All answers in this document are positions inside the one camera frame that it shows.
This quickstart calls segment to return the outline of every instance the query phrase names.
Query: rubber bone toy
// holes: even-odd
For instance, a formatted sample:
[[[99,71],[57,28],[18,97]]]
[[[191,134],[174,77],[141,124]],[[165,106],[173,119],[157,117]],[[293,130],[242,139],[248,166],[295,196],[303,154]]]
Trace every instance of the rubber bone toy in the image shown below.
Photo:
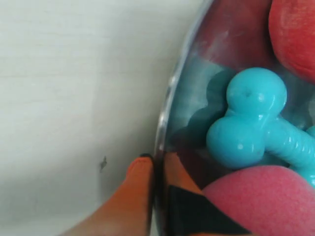
[[[231,80],[226,98],[225,116],[207,133],[212,156],[240,169],[258,163],[268,151],[315,188],[315,128],[304,132],[279,116],[286,103],[281,78],[267,69],[246,69]]]

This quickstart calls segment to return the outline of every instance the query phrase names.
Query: white surface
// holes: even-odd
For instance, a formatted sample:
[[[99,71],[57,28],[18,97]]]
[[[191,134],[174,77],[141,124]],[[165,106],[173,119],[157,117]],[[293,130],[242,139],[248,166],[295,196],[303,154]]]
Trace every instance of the white surface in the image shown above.
[[[0,235],[60,233],[152,152],[201,2],[0,0]]]

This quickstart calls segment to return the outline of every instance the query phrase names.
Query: blue rubber toy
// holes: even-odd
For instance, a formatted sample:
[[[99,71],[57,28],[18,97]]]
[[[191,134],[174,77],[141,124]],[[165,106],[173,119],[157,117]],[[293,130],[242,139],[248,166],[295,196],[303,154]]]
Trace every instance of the blue rubber toy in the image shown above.
[[[315,127],[306,132],[280,117],[286,87],[274,72],[250,68],[238,73],[226,92],[228,109],[207,133],[211,155],[227,168],[257,164],[267,151],[315,187]]]

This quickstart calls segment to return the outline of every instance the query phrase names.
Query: white table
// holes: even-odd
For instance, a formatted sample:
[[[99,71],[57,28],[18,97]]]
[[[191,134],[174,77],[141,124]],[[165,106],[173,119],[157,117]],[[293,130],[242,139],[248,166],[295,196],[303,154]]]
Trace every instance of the white table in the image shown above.
[[[152,152],[201,2],[0,0],[0,235],[62,232]]]

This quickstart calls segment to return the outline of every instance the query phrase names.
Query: turquoise dog toy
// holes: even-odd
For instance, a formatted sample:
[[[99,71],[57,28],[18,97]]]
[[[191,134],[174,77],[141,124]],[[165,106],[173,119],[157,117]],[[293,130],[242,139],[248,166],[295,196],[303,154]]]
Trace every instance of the turquoise dog toy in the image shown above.
[[[304,132],[279,116],[286,87],[274,72],[250,68],[238,73],[226,92],[228,109],[207,133],[212,156],[231,169],[258,163],[267,151],[315,187],[315,127]]]

